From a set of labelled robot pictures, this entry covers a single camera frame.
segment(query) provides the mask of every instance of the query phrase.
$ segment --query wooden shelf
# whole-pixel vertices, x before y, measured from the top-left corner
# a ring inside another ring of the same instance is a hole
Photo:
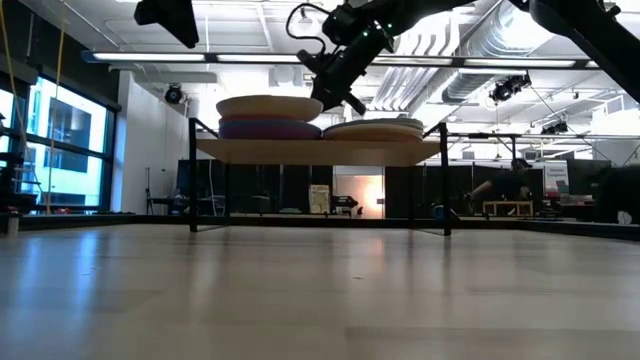
[[[199,139],[197,148],[228,164],[413,166],[439,153],[438,142]]]

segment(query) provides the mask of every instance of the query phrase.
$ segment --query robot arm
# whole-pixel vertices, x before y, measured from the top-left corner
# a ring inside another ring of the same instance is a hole
[[[640,56],[640,40],[615,20],[620,9],[609,12],[602,0],[510,0],[550,32],[566,36],[640,101],[640,72],[634,62]],[[361,7],[344,4],[335,9],[323,32],[345,48],[332,55],[298,53],[300,61],[317,76],[312,98],[324,109],[349,103],[358,113],[365,106],[351,95],[351,85],[366,74],[366,67],[383,50],[393,51],[393,37],[411,29],[420,19],[471,0],[373,0]]]

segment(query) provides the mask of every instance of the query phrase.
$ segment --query wooden floor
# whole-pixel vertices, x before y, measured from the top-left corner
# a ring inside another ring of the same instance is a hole
[[[640,357],[640,247],[131,225],[0,241],[0,359]]]

